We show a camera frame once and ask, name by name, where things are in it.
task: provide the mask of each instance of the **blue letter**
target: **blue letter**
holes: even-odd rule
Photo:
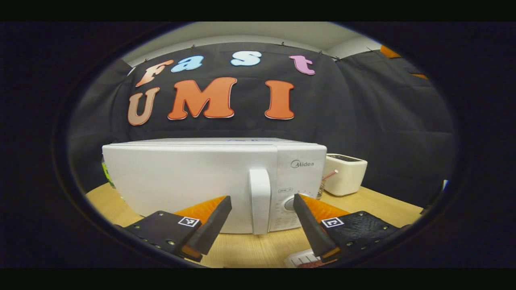
[[[262,56],[259,52],[236,52],[233,54],[231,64],[234,66],[254,66],[260,63],[260,57]]]
[[[182,59],[178,62],[178,65],[173,67],[170,71],[171,72],[180,72],[180,71],[191,71],[194,70],[200,66],[202,66],[201,61],[204,59],[204,56],[196,55],[187,57],[185,59]]]

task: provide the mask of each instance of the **letter s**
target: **letter s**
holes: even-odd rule
[[[233,58],[231,60],[231,64],[234,66],[254,66],[260,63],[260,57],[262,54],[260,52],[253,51],[241,51],[233,54]]]

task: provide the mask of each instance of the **microwave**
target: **microwave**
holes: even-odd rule
[[[166,138],[102,146],[115,188],[136,213],[174,213],[221,196],[232,210],[221,233],[301,226],[294,194],[317,197],[327,148],[279,138]]]

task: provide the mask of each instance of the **white wall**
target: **white wall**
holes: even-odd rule
[[[379,50],[380,47],[380,43],[367,37],[358,36],[328,49],[327,54],[338,58],[344,58],[353,54],[369,51],[369,49]]]
[[[144,62],[145,59],[152,59],[154,57],[158,57],[163,54],[180,51],[183,49],[188,49],[188,48],[192,47],[192,45],[202,46],[202,45],[208,45],[208,44],[227,43],[227,42],[261,42],[261,43],[275,43],[275,44],[281,44],[282,42],[284,42],[284,44],[288,45],[288,46],[299,47],[301,49],[306,49],[306,50],[315,51],[315,52],[322,51],[322,53],[327,54],[327,52],[325,52],[324,50],[322,50],[318,47],[313,47],[308,44],[284,40],[284,39],[280,39],[280,38],[267,37],[267,36],[254,36],[254,35],[224,35],[224,36],[215,36],[215,37],[207,37],[207,38],[189,40],[186,42],[177,43],[174,45],[164,47],[159,50],[152,51],[150,53],[138,56],[135,59],[124,59],[124,60],[130,66],[135,67],[135,66],[139,65],[140,63]]]

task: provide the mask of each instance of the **table surface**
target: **table surface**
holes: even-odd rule
[[[129,208],[109,183],[90,191],[86,197],[113,224],[126,227],[143,218]],[[342,197],[325,192],[321,201],[350,213],[369,212],[399,228],[413,223],[423,210],[365,187]],[[285,258],[308,249],[310,244],[302,228],[266,235],[219,234],[208,255],[198,264],[212,268],[285,268]]]

